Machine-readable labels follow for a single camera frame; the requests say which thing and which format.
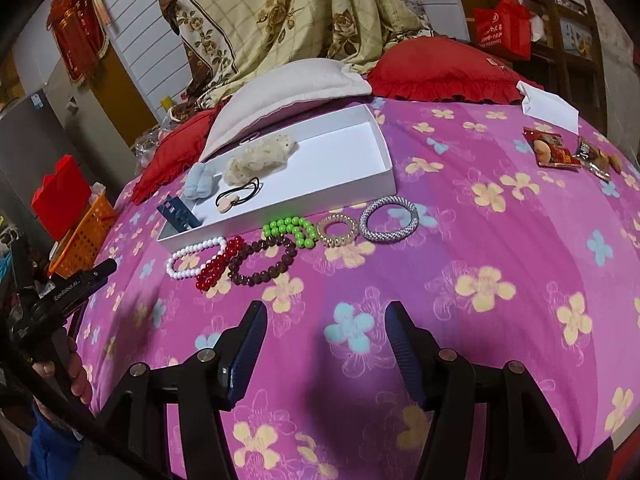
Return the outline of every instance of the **human hand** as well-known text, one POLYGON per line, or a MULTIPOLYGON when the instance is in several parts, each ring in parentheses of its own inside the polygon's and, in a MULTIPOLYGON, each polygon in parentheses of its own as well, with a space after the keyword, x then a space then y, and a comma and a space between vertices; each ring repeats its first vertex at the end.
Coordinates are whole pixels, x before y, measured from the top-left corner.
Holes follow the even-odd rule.
MULTIPOLYGON (((78 355, 78 345, 76 345, 76 342, 70 337, 67 338, 67 342, 69 344, 69 351, 71 352, 69 366, 67 369, 69 377, 72 379, 71 393, 76 397, 79 397, 83 404, 89 404, 94 396, 94 390, 86 376, 86 370, 82 366, 82 359, 78 355)), ((33 365, 33 369, 40 377, 46 379, 52 378, 56 370, 53 362, 51 361, 35 363, 33 365)), ((53 413, 51 413, 38 399, 35 399, 35 402, 40 413, 42 413, 42 415, 51 422, 54 422, 55 416, 53 413)))

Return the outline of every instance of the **red pillow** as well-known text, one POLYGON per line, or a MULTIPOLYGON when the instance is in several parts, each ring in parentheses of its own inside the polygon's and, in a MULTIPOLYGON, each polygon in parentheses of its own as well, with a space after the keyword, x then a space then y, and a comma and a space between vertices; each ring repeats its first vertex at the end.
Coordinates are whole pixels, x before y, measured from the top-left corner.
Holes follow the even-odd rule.
POLYGON ((160 187, 170 184, 200 158, 213 121, 229 101, 226 99, 211 110, 204 110, 167 135, 142 177, 133 188, 131 201, 140 205, 160 187))
POLYGON ((518 81, 542 88, 472 46, 435 36, 405 40, 387 50, 367 81, 373 95, 412 101, 522 101, 518 81))

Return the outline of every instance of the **food wrapper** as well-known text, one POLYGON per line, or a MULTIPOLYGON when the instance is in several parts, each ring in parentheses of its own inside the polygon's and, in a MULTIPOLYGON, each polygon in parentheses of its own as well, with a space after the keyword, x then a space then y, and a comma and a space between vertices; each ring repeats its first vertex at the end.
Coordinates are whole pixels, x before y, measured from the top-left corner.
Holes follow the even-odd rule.
POLYGON ((578 170, 582 163, 575 158, 562 142, 558 134, 540 132, 524 128, 524 138, 536 153, 536 160, 541 168, 559 168, 562 170, 578 170))
POLYGON ((580 136, 578 138, 578 149, 575 158, 582 161, 582 165, 599 179, 608 182, 611 176, 609 170, 609 157, 600 148, 591 144, 587 139, 580 136))

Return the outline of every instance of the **sticker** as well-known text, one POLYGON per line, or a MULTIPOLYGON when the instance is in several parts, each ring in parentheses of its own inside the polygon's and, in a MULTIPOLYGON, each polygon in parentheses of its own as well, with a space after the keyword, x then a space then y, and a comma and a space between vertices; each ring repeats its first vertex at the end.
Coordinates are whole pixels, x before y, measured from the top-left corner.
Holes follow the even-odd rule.
POLYGON ((36 110, 44 106, 44 104, 42 104, 42 99, 40 99, 40 96, 38 94, 34 94, 31 96, 31 102, 33 103, 33 107, 36 110))

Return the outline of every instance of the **white pillow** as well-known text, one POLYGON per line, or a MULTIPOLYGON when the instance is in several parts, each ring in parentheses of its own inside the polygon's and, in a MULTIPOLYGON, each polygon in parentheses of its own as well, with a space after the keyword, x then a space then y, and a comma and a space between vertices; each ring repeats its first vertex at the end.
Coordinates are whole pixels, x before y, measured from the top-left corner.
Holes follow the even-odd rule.
POLYGON ((300 59, 269 70, 239 89, 222 108, 200 162, 236 139, 331 99, 369 94, 369 83, 352 72, 351 65, 334 59, 300 59))

